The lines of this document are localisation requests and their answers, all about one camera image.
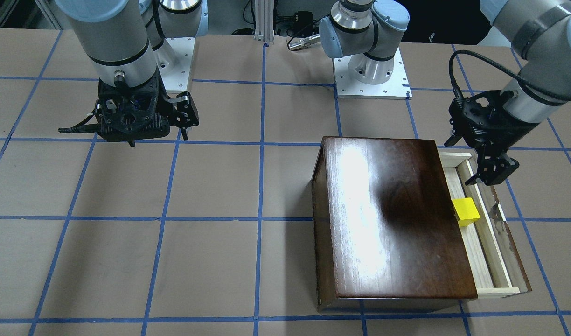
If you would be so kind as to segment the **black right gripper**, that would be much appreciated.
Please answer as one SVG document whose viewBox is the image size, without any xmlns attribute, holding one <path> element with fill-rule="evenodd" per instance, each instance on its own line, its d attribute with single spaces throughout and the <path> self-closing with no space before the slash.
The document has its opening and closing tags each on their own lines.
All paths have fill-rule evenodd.
<svg viewBox="0 0 571 336">
<path fill-rule="evenodd" d="M 160 75 L 127 91 L 98 82 L 98 135 L 108 142 L 130 142 L 168 136 L 170 126 L 179 128 L 183 140 L 200 125 L 199 113 L 188 91 L 168 96 Z"/>
</svg>

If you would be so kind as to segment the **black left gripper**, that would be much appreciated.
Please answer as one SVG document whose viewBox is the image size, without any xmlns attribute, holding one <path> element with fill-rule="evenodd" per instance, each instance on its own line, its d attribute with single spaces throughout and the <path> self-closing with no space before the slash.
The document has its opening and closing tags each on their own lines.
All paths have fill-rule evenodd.
<svg viewBox="0 0 571 336">
<path fill-rule="evenodd" d="M 537 123 L 516 119 L 503 107 L 509 93 L 488 90 L 472 97 L 457 96 L 448 112 L 452 126 L 446 147 L 464 140 L 477 151 L 477 172 L 465 185 L 482 182 L 487 186 L 503 183 L 520 164 L 507 155 L 508 149 L 528 134 Z"/>
</svg>

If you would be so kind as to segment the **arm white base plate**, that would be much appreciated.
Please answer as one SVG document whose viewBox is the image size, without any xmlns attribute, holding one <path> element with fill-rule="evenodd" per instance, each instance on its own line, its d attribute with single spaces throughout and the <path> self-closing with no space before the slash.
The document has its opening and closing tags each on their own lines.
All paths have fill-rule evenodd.
<svg viewBox="0 0 571 336">
<path fill-rule="evenodd" d="M 393 59 L 377 61 L 366 55 L 333 59 L 339 98 L 410 99 L 413 94 L 399 49 Z"/>
<path fill-rule="evenodd" d="M 154 51 L 168 93 L 189 91 L 194 53 L 194 37 L 166 39 L 163 45 Z"/>
</svg>

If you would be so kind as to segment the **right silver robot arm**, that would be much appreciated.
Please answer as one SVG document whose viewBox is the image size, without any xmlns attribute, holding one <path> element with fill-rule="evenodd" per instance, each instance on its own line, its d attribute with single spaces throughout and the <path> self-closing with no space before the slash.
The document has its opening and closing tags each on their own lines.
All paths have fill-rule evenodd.
<svg viewBox="0 0 571 336">
<path fill-rule="evenodd" d="M 93 111 L 62 134 L 96 133 L 107 142 L 152 140 L 199 125 L 191 94 L 171 98 L 164 77 L 180 63 L 172 38 L 203 36 L 205 0 L 58 0 L 98 74 Z"/>
</svg>

